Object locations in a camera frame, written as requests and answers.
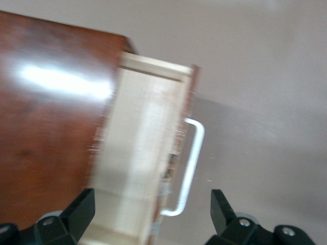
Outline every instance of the wooden cabinet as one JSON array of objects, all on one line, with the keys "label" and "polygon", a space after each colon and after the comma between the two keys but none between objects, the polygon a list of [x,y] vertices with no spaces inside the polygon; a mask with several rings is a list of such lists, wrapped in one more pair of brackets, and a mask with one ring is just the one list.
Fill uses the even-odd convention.
[{"label": "wooden cabinet", "polygon": [[0,31],[0,223],[26,228],[91,186],[96,216],[81,244],[150,244],[198,68],[5,12]]}]

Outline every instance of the glossy wooden surface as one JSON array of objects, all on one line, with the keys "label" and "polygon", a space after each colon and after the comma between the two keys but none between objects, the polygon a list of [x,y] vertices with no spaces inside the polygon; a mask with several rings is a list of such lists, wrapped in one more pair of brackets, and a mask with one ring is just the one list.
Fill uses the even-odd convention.
[{"label": "glossy wooden surface", "polygon": [[87,185],[123,36],[0,12],[0,223],[30,226]]}]

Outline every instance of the metal screw head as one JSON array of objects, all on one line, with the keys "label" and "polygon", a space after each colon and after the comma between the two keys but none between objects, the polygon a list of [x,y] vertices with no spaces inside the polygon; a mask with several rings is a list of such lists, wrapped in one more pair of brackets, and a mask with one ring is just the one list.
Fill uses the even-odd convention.
[{"label": "metal screw head", "polygon": [[239,222],[240,222],[241,226],[249,227],[251,225],[250,221],[248,221],[247,219],[244,219],[244,218],[240,219]]},{"label": "metal screw head", "polygon": [[52,223],[53,223],[53,218],[48,218],[48,219],[46,219],[45,221],[43,221],[43,225],[44,226],[47,226],[47,225],[51,225]]},{"label": "metal screw head", "polygon": [[288,228],[288,227],[283,227],[282,228],[282,231],[285,235],[288,235],[288,236],[295,236],[295,232],[291,229],[291,228]]},{"label": "metal screw head", "polygon": [[4,226],[0,228],[0,234],[6,233],[9,230],[9,226]]}]

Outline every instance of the drawer handle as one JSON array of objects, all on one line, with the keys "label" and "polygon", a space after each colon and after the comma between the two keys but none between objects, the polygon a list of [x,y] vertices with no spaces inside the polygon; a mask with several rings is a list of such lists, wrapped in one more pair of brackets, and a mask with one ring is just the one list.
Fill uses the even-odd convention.
[{"label": "drawer handle", "polygon": [[182,186],[179,192],[177,207],[175,210],[164,209],[161,211],[161,215],[169,216],[169,217],[180,215],[184,211],[190,193],[190,188],[191,188],[195,168],[198,162],[200,150],[202,147],[203,137],[204,137],[204,126],[202,125],[202,123],[190,118],[186,118],[185,122],[195,126],[195,135],[193,139],[193,144],[192,144],[188,164],[186,166]]}]

